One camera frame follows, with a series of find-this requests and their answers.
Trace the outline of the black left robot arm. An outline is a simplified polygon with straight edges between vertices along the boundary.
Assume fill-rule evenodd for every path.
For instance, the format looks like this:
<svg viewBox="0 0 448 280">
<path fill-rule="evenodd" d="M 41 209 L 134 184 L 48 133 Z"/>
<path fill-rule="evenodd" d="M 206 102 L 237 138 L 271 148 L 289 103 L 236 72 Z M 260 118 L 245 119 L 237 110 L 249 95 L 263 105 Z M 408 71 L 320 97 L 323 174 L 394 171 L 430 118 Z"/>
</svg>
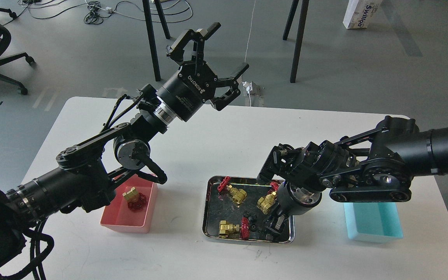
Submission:
<svg viewBox="0 0 448 280">
<path fill-rule="evenodd" d="M 50 215 L 107 206 L 116 188 L 134 175 L 167 182 L 151 159 L 149 141 L 174 119 L 188 121 L 206 101 L 222 110 L 241 93 L 238 78 L 247 63 L 219 78 L 204 60 L 205 42 L 220 26 L 186 30 L 168 47 L 167 56 L 179 69 L 158 90 L 149 84 L 141 89 L 126 109 L 139 109 L 131 121 L 114 125 L 117 119 L 110 115 L 97 135 L 61 151 L 57 168 L 6 193 L 0 190 L 0 280 L 21 280 L 30 273 L 39 278 L 38 269 L 54 247 L 53 238 L 42 232 Z"/>
</svg>

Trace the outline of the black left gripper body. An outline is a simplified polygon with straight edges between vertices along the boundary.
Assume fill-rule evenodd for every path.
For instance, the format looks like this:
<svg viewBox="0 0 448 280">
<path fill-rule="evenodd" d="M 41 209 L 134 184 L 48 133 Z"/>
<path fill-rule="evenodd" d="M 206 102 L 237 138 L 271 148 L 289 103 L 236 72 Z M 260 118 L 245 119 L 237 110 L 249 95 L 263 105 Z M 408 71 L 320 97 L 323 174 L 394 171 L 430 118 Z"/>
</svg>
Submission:
<svg viewBox="0 0 448 280">
<path fill-rule="evenodd" d="M 210 85 L 217 75 L 206 62 L 199 71 L 196 67 L 195 63 L 181 65 L 157 91 L 158 97 L 185 122 L 215 94 Z"/>
</svg>

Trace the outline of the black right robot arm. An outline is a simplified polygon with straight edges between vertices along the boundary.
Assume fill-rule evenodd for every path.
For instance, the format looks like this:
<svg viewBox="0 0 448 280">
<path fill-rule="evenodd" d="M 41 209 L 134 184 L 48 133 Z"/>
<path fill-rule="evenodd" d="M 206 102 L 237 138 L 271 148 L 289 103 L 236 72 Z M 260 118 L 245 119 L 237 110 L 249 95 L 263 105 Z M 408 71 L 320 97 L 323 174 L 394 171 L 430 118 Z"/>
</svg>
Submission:
<svg viewBox="0 0 448 280">
<path fill-rule="evenodd" d="M 420 132 L 414 119 L 386 116 L 375 129 L 332 143 L 272 148 L 257 181 L 284 179 L 265 229 L 278 236 L 293 215 L 318 206 L 322 191 L 342 203 L 406 202 L 414 177 L 448 174 L 448 127 Z"/>
</svg>

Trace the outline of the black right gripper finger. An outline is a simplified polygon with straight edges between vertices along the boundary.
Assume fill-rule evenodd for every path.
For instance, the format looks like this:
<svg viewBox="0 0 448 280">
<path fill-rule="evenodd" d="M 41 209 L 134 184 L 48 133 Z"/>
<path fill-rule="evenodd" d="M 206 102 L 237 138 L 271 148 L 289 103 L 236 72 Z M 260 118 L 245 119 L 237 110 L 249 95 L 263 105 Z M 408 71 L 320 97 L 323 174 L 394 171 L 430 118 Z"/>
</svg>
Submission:
<svg viewBox="0 0 448 280">
<path fill-rule="evenodd" d="M 287 216 L 269 215 L 265 220 L 266 240 L 272 242 L 284 242 L 287 240 L 286 230 Z"/>
<path fill-rule="evenodd" d="M 264 220 L 264 226 L 268 230 L 281 229 L 281 209 L 280 206 L 274 206 Z"/>
</svg>

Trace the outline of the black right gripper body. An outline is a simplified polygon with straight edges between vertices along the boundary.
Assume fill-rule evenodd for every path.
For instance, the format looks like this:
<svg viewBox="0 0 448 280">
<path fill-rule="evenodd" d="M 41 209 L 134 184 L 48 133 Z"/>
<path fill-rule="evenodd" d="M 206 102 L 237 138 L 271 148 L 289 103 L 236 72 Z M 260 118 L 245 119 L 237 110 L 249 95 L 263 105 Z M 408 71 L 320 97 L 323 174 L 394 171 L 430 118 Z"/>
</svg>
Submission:
<svg viewBox="0 0 448 280">
<path fill-rule="evenodd" d="M 275 216 L 302 215 L 318 206 L 322 193 L 313 193 L 305 188 L 299 188 L 292 183 L 284 181 L 280 184 L 276 196 L 277 207 Z"/>
</svg>

